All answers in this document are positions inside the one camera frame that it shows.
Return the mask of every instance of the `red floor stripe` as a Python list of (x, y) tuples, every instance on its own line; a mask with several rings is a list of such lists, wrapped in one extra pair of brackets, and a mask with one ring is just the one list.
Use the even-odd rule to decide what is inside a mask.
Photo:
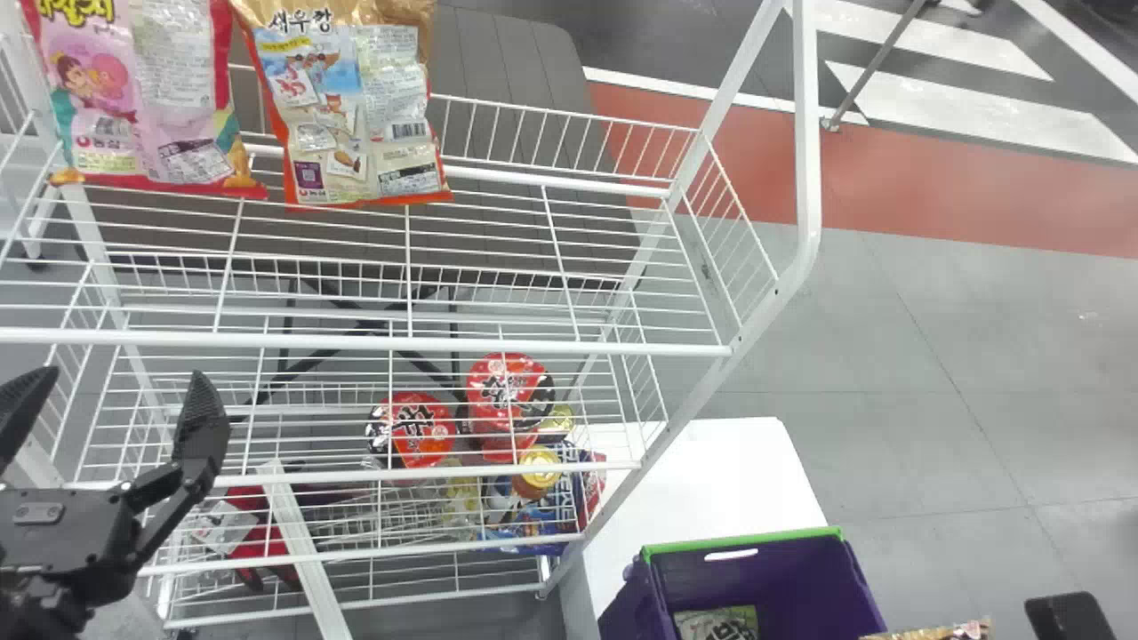
[[(696, 126), (708, 105), (589, 84), (607, 116)], [(732, 107), (715, 148), (752, 220), (793, 222), (791, 114)], [(1138, 257), (1138, 170), (848, 125), (822, 172), (826, 227)]]

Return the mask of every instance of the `red noodle cup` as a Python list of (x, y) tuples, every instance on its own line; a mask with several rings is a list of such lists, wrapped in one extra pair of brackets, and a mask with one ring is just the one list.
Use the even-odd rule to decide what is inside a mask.
[(483, 436), (489, 462), (512, 462), (514, 449), (533, 445), (555, 396), (545, 367), (525, 353), (487, 354), (470, 368), (465, 387), (471, 430)]
[(386, 462), (388, 448), (394, 446), (391, 466), (409, 469), (442, 462), (454, 448), (456, 433), (446, 407), (419, 392), (399, 392), (377, 404), (365, 428), (369, 451)]

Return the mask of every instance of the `plastic storage bin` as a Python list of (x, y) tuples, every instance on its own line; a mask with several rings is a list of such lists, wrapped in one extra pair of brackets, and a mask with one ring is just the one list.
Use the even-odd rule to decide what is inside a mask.
[(673, 612), (739, 605), (754, 606), (761, 640), (885, 630), (853, 550), (825, 527), (644, 547), (601, 615), (601, 637), (676, 640)]

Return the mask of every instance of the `barcode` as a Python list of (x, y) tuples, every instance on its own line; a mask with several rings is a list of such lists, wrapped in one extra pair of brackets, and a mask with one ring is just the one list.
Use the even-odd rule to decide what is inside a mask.
[(412, 138), (417, 136), (426, 136), (427, 125), (421, 122), (411, 122), (407, 124), (393, 124), (391, 125), (391, 139), (398, 140), (399, 138)]

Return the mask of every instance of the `white table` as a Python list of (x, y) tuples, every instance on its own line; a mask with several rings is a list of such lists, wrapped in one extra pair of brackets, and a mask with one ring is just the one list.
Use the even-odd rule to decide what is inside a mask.
[[(626, 474), (609, 474), (607, 495)], [(568, 637), (600, 637), (596, 618), (645, 544), (825, 525), (782, 421), (693, 420), (562, 580)]]

